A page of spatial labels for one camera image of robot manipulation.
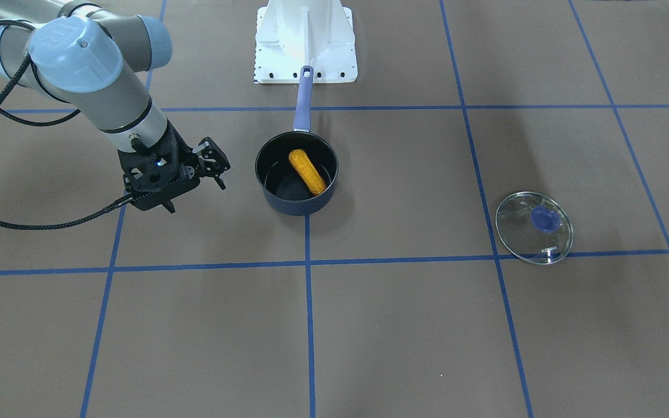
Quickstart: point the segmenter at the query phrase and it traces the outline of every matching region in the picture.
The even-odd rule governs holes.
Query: white plastic stand
[[[353,12],[340,0],[270,0],[257,11],[254,81],[298,83],[303,66],[314,82],[354,82]]]

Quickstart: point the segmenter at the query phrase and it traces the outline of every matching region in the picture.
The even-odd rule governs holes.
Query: purple handle
[[[303,66],[301,77],[298,79],[298,100],[296,101],[296,116],[293,120],[293,130],[311,130],[311,86],[314,84],[314,68]]]

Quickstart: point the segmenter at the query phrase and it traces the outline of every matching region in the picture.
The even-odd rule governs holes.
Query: robotic arm
[[[0,75],[11,79],[29,54],[34,63],[19,80],[71,103],[117,148],[127,197],[142,211],[193,190],[201,177],[231,168],[211,138],[191,148],[154,103],[136,71],[165,66],[172,42],[164,25],[145,16],[119,16],[95,3],[0,0]]]

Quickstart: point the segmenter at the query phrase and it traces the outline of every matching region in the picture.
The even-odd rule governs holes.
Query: yellow corn on the cob
[[[308,159],[308,155],[304,150],[293,150],[289,153],[289,162],[290,165],[294,167],[298,175],[301,177],[308,191],[311,192],[314,196],[319,196],[327,186],[324,184],[324,179],[319,175],[319,172],[316,171],[314,165],[311,164],[311,160]]]

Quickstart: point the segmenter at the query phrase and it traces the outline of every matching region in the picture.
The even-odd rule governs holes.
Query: white mounting plate
[[[257,11],[257,30],[260,29],[267,9],[263,7]],[[350,28],[353,29],[353,11],[350,8],[343,10]],[[280,45],[263,45],[257,42],[254,55],[254,82],[298,84],[298,73],[306,64],[314,67],[316,71],[315,83],[355,82],[358,79],[355,45],[329,45],[329,48],[318,56],[311,56],[310,63],[305,63],[299,56],[288,55]]]

